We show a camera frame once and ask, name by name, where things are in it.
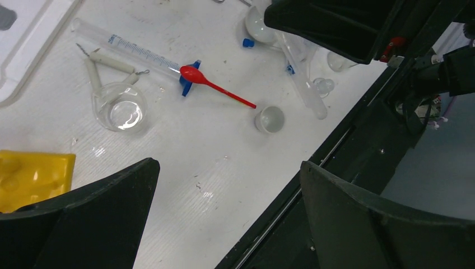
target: white tray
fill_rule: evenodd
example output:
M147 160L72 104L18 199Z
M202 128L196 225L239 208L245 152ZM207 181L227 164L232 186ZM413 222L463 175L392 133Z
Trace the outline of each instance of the white tray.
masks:
M0 31L0 105L12 102L78 0L2 0L17 19Z

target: gray floor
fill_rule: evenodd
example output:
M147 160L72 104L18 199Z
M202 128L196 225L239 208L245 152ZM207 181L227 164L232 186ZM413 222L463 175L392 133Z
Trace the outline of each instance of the gray floor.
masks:
M448 122L426 130L383 197L441 215L475 220L475 94L459 96Z

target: metal wire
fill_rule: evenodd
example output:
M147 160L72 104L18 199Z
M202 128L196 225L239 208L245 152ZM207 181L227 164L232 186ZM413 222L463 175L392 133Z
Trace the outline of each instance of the metal wire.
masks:
M145 71L135 73L135 75L137 76L144 75L144 74L150 74L150 70L147 69Z
M81 45L76 43L76 46L84 53L85 56L87 56L89 58L89 54L87 53L87 51Z

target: small glass cup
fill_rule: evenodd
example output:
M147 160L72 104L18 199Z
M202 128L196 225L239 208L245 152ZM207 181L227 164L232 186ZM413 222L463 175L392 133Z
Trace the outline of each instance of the small glass cup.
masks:
M147 101L135 86L113 82L92 92L92 109L104 128L114 132L137 132L145 125Z
M268 106L255 116L255 126L263 133L277 133L284 125L283 111L276 106Z

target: blue cap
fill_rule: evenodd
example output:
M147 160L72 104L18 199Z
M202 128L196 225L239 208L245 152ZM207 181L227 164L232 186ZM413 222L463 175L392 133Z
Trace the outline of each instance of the blue cap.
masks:
M200 65L201 61L197 60L196 62L194 62L193 64L189 64L188 66L193 66L194 68L199 69ZM190 91L193 83L186 80L183 76L180 76L180 84L183 86L183 92L181 93L181 95L186 96Z
M243 47L244 48L253 48L255 45L255 42L253 40L250 40L249 38L245 38L243 40Z
M294 68L292 67L292 65L290 65L290 64L287 65L287 72L291 75L295 74L295 71L294 71Z

